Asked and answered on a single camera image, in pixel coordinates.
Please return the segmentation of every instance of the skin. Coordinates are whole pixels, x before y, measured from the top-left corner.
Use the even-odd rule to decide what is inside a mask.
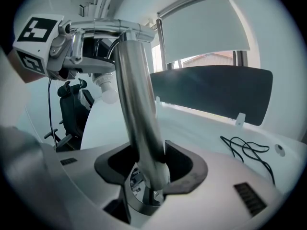
[[[18,59],[18,56],[15,52],[15,50],[13,49],[8,55],[7,55],[11,65],[13,66],[13,68],[15,69],[15,71],[18,73],[18,75],[21,77],[21,79],[25,82],[25,83],[29,83],[29,82],[33,82],[35,80],[41,79],[44,76],[32,71],[29,71],[27,69],[25,69],[22,65],[21,62]]]

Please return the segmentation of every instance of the power cord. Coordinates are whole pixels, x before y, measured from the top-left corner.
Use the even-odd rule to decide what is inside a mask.
[[[233,156],[236,157],[235,154],[238,155],[238,156],[240,157],[240,159],[242,160],[243,163],[244,163],[244,160],[243,160],[242,156],[232,147],[232,144],[235,144],[235,145],[241,147],[243,153],[244,153],[247,157],[249,157],[250,159],[253,159],[253,160],[256,160],[256,161],[259,161],[260,163],[262,163],[263,166],[264,166],[264,167],[268,170],[268,172],[270,173],[271,178],[272,178],[272,182],[273,182],[273,184],[275,185],[275,179],[274,179],[274,174],[273,174],[272,168],[270,167],[270,165],[269,165],[267,162],[263,161],[263,160],[258,156],[258,154],[257,154],[257,152],[258,152],[258,153],[265,153],[265,152],[267,152],[267,151],[270,149],[269,146],[259,145],[259,144],[255,143],[255,142],[252,142],[252,141],[245,142],[245,141],[242,140],[240,137],[232,137],[230,140],[228,140],[228,139],[225,138],[224,136],[220,136],[220,138],[221,138],[222,141],[230,148],[230,150],[231,150]],[[243,144],[243,145],[237,144],[237,143],[233,142],[233,139],[239,139],[239,140],[241,140],[244,144]],[[250,146],[250,144],[254,144],[254,145],[258,146],[258,147],[267,148],[267,149],[266,149],[266,150],[263,150],[263,151],[261,151],[261,150],[256,150],[256,149],[252,148],[252,147]],[[248,150],[252,151],[253,154],[254,154],[256,157],[254,158],[254,157],[248,155],[248,154],[245,152],[245,149],[248,149]]]
[[[57,142],[56,142],[56,138],[55,138],[53,127],[52,127],[52,121],[51,121],[51,105],[50,105],[50,85],[51,85],[51,81],[52,81],[52,79],[49,79],[49,82],[48,82],[49,122],[50,122],[50,128],[51,128],[51,132],[52,132],[52,137],[53,137],[54,144],[55,144],[55,147],[56,147],[55,151],[57,151],[58,145],[57,145]]]

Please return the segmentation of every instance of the dark partition screen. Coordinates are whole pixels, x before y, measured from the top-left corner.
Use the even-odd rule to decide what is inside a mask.
[[[273,75],[268,70],[236,66],[198,66],[150,74],[162,102],[260,125],[267,111]]]

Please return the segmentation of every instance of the desk surface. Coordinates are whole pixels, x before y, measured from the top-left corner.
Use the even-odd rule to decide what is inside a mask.
[[[301,142],[248,124],[244,124],[244,128],[239,128],[231,122],[212,120],[198,111],[182,107],[163,103],[157,104],[156,107],[162,139],[171,140],[184,148],[200,147],[232,156],[220,136],[228,139],[238,136],[245,141],[270,146],[268,152],[259,156],[271,166],[276,187],[282,193],[293,189],[305,167],[307,146]],[[109,144],[122,145],[128,140],[120,102],[108,105],[101,99],[95,100],[85,126],[81,149]],[[284,157],[275,151],[275,144],[284,148]],[[243,157],[247,166],[271,181],[269,172],[260,162],[246,157],[241,148],[234,148]]]

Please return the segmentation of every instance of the roller blind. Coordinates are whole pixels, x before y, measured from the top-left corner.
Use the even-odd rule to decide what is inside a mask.
[[[195,55],[249,50],[228,0],[201,0],[162,17],[166,63]]]

